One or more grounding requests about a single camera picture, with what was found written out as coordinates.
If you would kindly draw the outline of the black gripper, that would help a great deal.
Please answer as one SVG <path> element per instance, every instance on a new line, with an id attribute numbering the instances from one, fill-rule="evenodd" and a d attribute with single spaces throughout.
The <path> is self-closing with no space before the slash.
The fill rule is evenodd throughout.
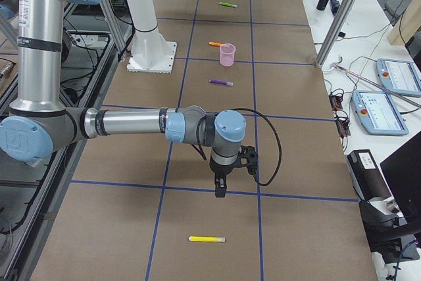
<path id="1" fill-rule="evenodd" d="M 234 169 L 236 158 L 217 159 L 210 158 L 210 169 L 214 172 L 215 197 L 225 197 L 227 175 Z"/>

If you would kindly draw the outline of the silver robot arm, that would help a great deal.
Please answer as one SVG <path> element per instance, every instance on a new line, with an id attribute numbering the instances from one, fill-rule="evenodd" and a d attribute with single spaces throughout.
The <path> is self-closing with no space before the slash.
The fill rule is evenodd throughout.
<path id="1" fill-rule="evenodd" d="M 113 134 L 162 133 L 174 143 L 209 147 L 215 195 L 224 197 L 226 177 L 241 165 L 244 117 L 234 110 L 209 115 L 198 106 L 139 111 L 66 107 L 59 99 L 64 6 L 101 0 L 19 0 L 18 95 L 1 122 L 1 149 L 13 159 L 35 162 L 84 139 Z"/>

